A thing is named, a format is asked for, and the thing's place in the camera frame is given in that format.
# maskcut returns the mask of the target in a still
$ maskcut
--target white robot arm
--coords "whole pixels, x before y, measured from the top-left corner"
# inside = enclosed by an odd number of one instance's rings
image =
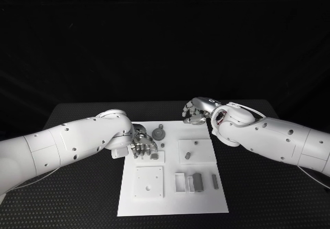
[[[330,134],[295,123],[266,118],[258,111],[216,100],[196,97],[183,108],[183,122],[200,125],[210,118],[212,134],[227,146],[242,145],[275,161],[307,167],[330,176]]]
[[[76,120],[34,134],[0,142],[0,195],[26,180],[111,149],[112,158],[157,151],[141,125],[132,125],[121,110]]]

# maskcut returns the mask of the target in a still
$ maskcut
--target gray object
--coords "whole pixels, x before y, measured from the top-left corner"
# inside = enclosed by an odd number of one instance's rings
[[[152,130],[152,139],[160,141],[165,137],[165,132],[163,130],[163,125],[160,124],[158,128]]]
[[[203,180],[201,180],[200,173],[193,174],[193,180],[194,180],[194,192],[201,192],[204,190],[204,187],[203,187]]]
[[[188,160],[188,158],[190,158],[190,153],[187,152],[187,154],[186,154],[186,157],[184,157],[187,160]]]
[[[151,154],[151,155],[150,155],[150,159],[158,160],[158,154]]]
[[[219,189],[217,180],[216,180],[216,175],[214,174],[212,174],[212,180],[213,180],[214,189]]]

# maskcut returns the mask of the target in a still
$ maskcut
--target black background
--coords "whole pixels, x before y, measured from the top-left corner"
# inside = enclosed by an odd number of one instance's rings
[[[59,103],[196,96],[330,132],[328,74],[328,1],[0,1],[1,138]]]

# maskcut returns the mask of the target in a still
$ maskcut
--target black textured surface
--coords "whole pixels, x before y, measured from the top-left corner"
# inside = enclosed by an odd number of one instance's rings
[[[114,108],[131,121],[181,120],[186,102],[59,104],[44,128]],[[233,102],[276,118],[265,100]],[[229,213],[116,217],[124,158],[102,150],[7,194],[0,228],[330,228],[330,196],[299,169],[210,138]]]

